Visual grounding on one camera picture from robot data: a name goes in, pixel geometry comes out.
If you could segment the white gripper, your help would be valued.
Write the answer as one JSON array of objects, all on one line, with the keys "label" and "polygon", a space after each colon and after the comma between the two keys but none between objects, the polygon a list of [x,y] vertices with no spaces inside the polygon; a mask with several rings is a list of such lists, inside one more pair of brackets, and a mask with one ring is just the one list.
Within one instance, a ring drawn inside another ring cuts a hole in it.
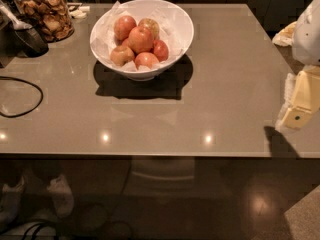
[{"label": "white gripper", "polygon": [[313,0],[299,16],[293,33],[292,55],[309,66],[297,75],[289,73],[286,77],[284,104],[275,124],[280,133],[300,130],[320,110],[320,0]]}]

